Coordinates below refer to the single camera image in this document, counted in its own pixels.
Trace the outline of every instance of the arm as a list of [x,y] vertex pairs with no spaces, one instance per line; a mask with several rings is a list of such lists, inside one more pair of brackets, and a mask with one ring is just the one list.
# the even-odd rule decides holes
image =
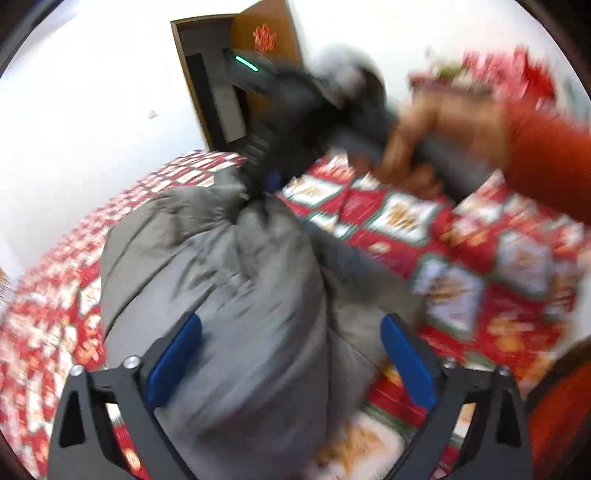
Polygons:
[[505,113],[509,187],[591,225],[591,136],[521,105]]
[[372,170],[380,181],[425,199],[437,196],[432,169],[411,168],[415,143],[436,133],[500,168],[517,192],[591,224],[590,135],[522,105],[444,90],[417,90],[399,120],[382,164]]

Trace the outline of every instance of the green light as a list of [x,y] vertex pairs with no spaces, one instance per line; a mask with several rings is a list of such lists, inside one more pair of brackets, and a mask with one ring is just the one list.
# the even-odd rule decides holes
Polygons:
[[246,65],[248,68],[254,70],[255,72],[258,72],[258,68],[256,68],[252,63],[250,63],[249,61],[244,60],[242,57],[239,57],[238,55],[236,55],[236,59],[237,61],[239,61],[240,63],[243,63],[244,65]]

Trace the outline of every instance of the door frame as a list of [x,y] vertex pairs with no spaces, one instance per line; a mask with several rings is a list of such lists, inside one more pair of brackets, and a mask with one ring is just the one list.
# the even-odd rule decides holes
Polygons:
[[191,30],[192,28],[199,26],[200,23],[206,21],[219,20],[222,18],[235,18],[237,15],[238,14],[204,15],[202,17],[180,18],[179,20],[172,20],[170,22],[170,27],[173,31],[174,44],[177,47],[178,60],[181,63],[181,68],[183,70],[185,82],[187,82],[187,88],[189,89],[191,101],[193,102],[193,109],[195,110],[195,114],[197,115],[197,119],[199,120],[201,130],[203,131],[203,135],[205,136],[205,141],[207,142],[207,146],[210,148],[210,150],[213,149],[212,136],[209,132],[209,128],[207,127],[207,122],[205,120],[205,116],[203,115],[203,111],[201,110],[201,106],[199,105],[199,98],[197,97],[195,85],[193,84],[193,81],[191,80],[191,76],[189,74],[189,67],[187,65],[187,60],[185,59],[185,54],[183,50],[183,45],[181,44],[181,37],[179,35],[179,32]]

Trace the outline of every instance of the blue gripper pad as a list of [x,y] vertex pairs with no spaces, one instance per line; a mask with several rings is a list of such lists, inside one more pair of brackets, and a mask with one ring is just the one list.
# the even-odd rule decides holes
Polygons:
[[384,349],[413,402],[431,410],[437,405],[437,355],[396,314],[382,319],[380,334]]
[[186,312],[165,336],[150,346],[142,357],[140,372],[147,408],[153,411],[166,406],[199,350],[201,339],[201,320],[195,313]]

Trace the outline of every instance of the red decoration on door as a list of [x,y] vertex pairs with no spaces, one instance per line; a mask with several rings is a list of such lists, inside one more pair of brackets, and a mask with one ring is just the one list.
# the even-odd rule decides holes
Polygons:
[[269,25],[263,23],[254,29],[252,36],[255,39],[255,50],[261,53],[273,50],[277,34],[272,33]]

